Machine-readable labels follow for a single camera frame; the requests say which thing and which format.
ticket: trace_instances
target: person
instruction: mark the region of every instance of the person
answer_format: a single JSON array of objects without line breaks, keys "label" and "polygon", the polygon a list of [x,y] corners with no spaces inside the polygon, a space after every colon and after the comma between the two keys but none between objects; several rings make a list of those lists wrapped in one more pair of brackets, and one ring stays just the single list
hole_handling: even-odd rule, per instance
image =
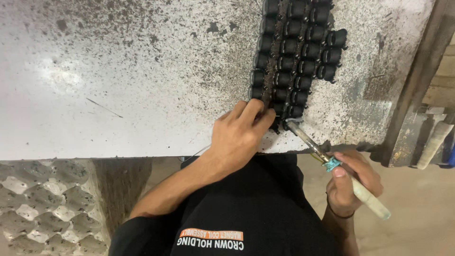
[{"label": "person", "polygon": [[305,199],[296,155],[255,155],[275,119],[264,103],[239,101],[213,126],[212,145],[150,190],[112,238],[110,256],[358,255],[352,173],[375,196],[379,175],[357,152],[327,185],[322,220]]}]

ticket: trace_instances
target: hand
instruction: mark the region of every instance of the hand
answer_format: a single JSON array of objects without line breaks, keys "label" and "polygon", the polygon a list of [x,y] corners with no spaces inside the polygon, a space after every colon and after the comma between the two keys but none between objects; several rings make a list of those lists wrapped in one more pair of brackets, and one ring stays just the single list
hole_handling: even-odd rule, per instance
[{"label": "hand", "polygon": [[264,109],[264,102],[239,101],[234,109],[220,117],[213,126],[212,145],[203,156],[217,163],[220,179],[241,169],[258,151],[262,137],[275,120],[276,113]]},{"label": "hand", "polygon": [[362,205],[354,195],[352,180],[346,172],[358,179],[375,197],[382,194],[384,187],[381,185],[379,174],[356,150],[335,152],[334,155],[343,164],[332,170],[333,178],[327,184],[327,195],[333,212],[345,217],[353,214]]}]

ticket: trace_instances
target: wooden plank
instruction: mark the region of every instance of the wooden plank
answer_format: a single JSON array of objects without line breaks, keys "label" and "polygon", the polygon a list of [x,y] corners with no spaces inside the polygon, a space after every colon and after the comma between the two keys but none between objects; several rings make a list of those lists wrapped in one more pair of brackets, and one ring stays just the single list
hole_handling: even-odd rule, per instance
[{"label": "wooden plank", "polygon": [[439,87],[455,88],[455,77],[435,76],[433,78],[433,80],[431,80],[431,85],[439,86]]},{"label": "wooden plank", "polygon": [[455,89],[430,86],[422,103],[426,103],[430,107],[455,107]]},{"label": "wooden plank", "polygon": [[455,56],[443,56],[436,75],[455,77]]},{"label": "wooden plank", "polygon": [[447,46],[444,52],[445,56],[455,56],[455,45]]}]

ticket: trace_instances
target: cable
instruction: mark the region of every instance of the cable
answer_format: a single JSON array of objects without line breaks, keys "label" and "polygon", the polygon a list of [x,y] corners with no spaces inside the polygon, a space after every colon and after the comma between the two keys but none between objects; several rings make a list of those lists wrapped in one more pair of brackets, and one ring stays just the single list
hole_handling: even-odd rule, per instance
[{"label": "cable", "polygon": [[186,159],[186,160],[185,160],[185,161],[183,161],[182,163],[184,163],[184,162],[186,162],[186,161],[190,160],[190,159],[191,159],[193,156],[195,156],[195,155],[199,154],[201,151],[203,151],[204,149],[206,149],[206,148],[210,147],[211,145],[212,145],[212,144],[210,143],[209,145],[207,145],[207,146],[203,147],[203,148],[202,148],[201,150],[199,150],[199,151],[198,151],[196,154],[194,154],[194,155],[190,156],[188,159]]},{"label": "cable", "polygon": [[324,162],[323,162],[321,159],[319,159],[319,158],[315,157],[315,156],[314,156],[312,153],[311,153],[310,155],[311,155],[311,156],[312,156],[314,159],[316,159],[316,160],[318,160],[319,162],[321,162],[321,164],[323,164],[323,163],[324,163]]}]

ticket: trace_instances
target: black t-shirt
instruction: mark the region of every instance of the black t-shirt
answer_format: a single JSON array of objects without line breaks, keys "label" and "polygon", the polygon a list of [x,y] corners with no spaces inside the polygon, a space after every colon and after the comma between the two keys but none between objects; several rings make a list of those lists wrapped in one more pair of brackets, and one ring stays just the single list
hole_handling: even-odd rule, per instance
[{"label": "black t-shirt", "polygon": [[125,222],[109,256],[340,255],[299,176],[295,155],[255,156],[191,194],[175,212]]}]

